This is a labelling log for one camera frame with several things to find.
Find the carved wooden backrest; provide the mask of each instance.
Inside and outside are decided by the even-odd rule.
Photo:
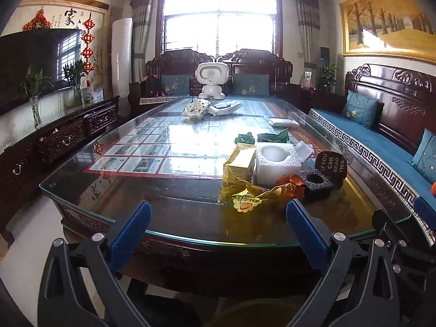
[[[254,74],[270,76],[270,93],[277,89],[278,82],[290,82],[293,65],[290,61],[267,50],[241,49],[217,58],[229,65],[231,74]]]
[[[424,129],[436,133],[436,77],[364,64],[347,73],[345,89],[384,103],[377,131],[414,154]]]
[[[201,63],[215,61],[213,56],[192,49],[171,50],[145,64],[147,75],[194,75]]]

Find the black television screen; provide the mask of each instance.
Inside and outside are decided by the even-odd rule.
[[[80,58],[79,29],[34,29],[0,37],[0,116],[28,100],[21,90],[26,75],[43,71],[49,84],[41,96],[68,87],[63,66]]]

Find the blue pillow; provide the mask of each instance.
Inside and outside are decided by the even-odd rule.
[[[424,130],[418,151],[409,164],[430,183],[436,182],[436,135]]]
[[[232,74],[233,93],[242,96],[269,96],[269,75]]]
[[[370,129],[376,117],[379,100],[348,92],[342,115],[365,128]]]
[[[194,75],[162,75],[161,84],[171,96],[189,95],[189,77]]]

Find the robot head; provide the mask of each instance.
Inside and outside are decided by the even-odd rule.
[[[197,81],[203,85],[223,85],[228,81],[228,74],[224,63],[202,63],[195,71]]]

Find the glass vase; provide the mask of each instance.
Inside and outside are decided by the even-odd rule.
[[[80,85],[75,85],[73,89],[74,89],[74,105],[81,106],[82,102],[81,102]]]
[[[35,125],[35,129],[38,129],[38,125],[42,123],[41,116],[39,114],[39,97],[31,97],[29,101],[32,108],[33,124]]]

